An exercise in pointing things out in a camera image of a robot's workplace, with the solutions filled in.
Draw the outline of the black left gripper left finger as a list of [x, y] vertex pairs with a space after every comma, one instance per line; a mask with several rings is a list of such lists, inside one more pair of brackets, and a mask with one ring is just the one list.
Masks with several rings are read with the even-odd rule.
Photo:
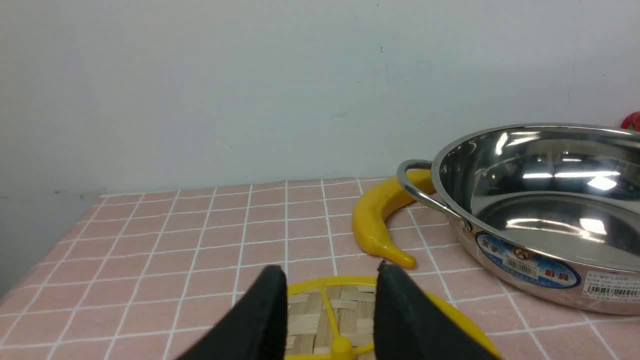
[[267, 265], [258, 278], [179, 360], [283, 360], [288, 333], [286, 275]]

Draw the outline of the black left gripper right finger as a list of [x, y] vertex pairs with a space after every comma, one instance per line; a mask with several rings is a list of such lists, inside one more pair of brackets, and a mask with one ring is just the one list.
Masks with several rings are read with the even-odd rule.
[[374, 307], [377, 360], [499, 360], [395, 264], [378, 266]]

